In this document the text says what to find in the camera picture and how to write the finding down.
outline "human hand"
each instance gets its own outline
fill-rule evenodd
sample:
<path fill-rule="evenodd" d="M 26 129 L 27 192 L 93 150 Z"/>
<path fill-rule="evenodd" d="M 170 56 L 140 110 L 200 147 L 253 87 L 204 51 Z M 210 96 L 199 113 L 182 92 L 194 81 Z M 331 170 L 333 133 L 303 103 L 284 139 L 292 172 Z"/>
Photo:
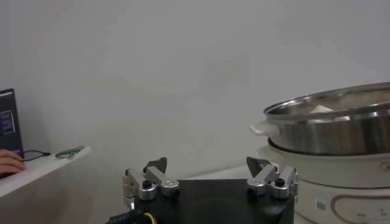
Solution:
<path fill-rule="evenodd" d="M 0 175 L 7 173 L 19 173 L 26 167 L 18 154 L 0 149 Z"/>

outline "black cable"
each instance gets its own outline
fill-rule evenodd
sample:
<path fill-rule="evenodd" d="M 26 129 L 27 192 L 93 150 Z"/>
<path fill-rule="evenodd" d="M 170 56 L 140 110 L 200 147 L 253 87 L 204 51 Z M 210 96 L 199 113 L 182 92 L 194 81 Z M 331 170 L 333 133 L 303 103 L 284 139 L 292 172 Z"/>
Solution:
<path fill-rule="evenodd" d="M 39 151 L 39 150 L 27 150 L 27 151 L 24 151 L 23 153 L 29 153 L 29 152 L 37 152 L 37 153 L 41 153 L 41 155 L 33 157 L 31 159 L 24 159 L 23 162 L 28 162 L 28 161 L 32 161 L 32 160 L 35 160 L 35 159 L 38 159 L 38 158 L 41 158 L 41 157 L 45 157 L 45 156 L 51 155 L 51 153 L 49 153 L 49 152 L 42 152 L 42 151 Z"/>

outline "laptop screen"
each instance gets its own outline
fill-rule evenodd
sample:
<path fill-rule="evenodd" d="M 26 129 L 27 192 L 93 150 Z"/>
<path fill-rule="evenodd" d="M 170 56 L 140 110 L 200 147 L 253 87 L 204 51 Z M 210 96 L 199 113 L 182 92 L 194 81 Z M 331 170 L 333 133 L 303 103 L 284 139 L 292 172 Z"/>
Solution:
<path fill-rule="evenodd" d="M 19 130 L 13 89 L 0 91 L 0 149 L 13 151 L 23 157 L 23 148 Z"/>

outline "cord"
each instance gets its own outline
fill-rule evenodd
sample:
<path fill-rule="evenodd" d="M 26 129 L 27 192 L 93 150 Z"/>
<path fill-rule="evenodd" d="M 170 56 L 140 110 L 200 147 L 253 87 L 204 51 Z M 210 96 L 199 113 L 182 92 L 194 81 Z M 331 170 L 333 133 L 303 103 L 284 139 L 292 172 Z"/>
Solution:
<path fill-rule="evenodd" d="M 42 151 L 39 151 L 39 150 L 27 150 L 27 151 L 24 151 L 23 153 L 29 153 L 29 152 L 37 152 L 37 153 L 41 153 L 41 155 L 33 157 L 31 159 L 24 159 L 23 162 L 28 162 L 28 161 L 32 161 L 32 160 L 35 160 L 35 159 L 38 159 L 38 158 L 41 158 L 41 157 L 44 157 L 44 156 L 51 155 L 51 153 L 49 153 L 49 152 L 42 152 Z"/>
<path fill-rule="evenodd" d="M 145 212 L 144 215 L 148 216 L 150 218 L 150 220 L 152 221 L 152 224 L 157 224 L 156 219 L 152 214 Z"/>

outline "white desk edge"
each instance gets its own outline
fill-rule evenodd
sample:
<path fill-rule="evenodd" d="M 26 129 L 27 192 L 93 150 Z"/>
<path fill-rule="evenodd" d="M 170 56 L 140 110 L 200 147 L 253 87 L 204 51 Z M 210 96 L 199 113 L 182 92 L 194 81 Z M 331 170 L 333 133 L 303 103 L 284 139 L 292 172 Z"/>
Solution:
<path fill-rule="evenodd" d="M 26 162 L 26 169 L 0 180 L 0 198 L 89 154 L 91 147 L 85 147 L 72 158 L 57 159 L 55 154 Z"/>

